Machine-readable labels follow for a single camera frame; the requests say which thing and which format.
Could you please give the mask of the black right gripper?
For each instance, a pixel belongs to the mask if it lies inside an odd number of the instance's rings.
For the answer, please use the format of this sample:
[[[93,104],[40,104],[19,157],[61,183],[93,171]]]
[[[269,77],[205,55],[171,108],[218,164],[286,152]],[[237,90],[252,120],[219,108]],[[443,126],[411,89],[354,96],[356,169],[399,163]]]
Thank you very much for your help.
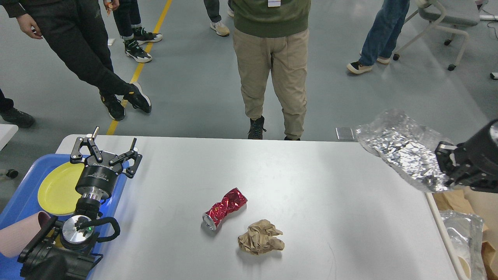
[[[435,154],[448,180],[445,186],[469,186],[474,191],[497,193],[497,120],[494,119],[459,145],[441,141]]]

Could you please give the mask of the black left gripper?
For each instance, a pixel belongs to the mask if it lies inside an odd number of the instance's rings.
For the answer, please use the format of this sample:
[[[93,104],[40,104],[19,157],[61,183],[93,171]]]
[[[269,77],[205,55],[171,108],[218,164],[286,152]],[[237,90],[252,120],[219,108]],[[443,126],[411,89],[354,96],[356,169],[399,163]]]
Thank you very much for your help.
[[[94,194],[98,196],[98,199],[107,199],[112,197],[112,192],[117,183],[119,174],[124,174],[126,177],[133,179],[143,156],[142,154],[139,154],[138,149],[135,148],[137,138],[133,138],[129,151],[110,159],[108,161],[109,166],[101,164],[103,162],[103,156],[94,142],[99,129],[100,127],[96,126],[92,134],[86,135],[85,138],[76,139],[70,155],[70,163],[76,164],[84,162],[80,149],[81,147],[86,146],[89,149],[90,156],[95,158],[98,163],[84,164],[85,166],[76,183],[75,189],[82,197]],[[130,164],[130,166],[123,171],[123,163],[128,160],[133,160],[133,164]]]

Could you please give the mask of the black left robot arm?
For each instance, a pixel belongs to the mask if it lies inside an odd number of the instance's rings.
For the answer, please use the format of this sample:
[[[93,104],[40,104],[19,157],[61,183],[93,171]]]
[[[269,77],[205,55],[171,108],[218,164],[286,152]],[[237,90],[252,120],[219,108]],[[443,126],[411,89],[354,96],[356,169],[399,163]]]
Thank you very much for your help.
[[[136,138],[120,155],[99,150],[98,130],[97,126],[92,134],[77,138],[70,155],[70,163],[84,165],[75,187],[81,197],[73,214],[65,221],[50,218],[18,257],[23,264],[20,276],[26,280],[85,280],[103,258],[92,252],[96,243],[120,234],[118,221],[100,212],[101,201],[112,197],[119,175],[134,177],[142,155]]]

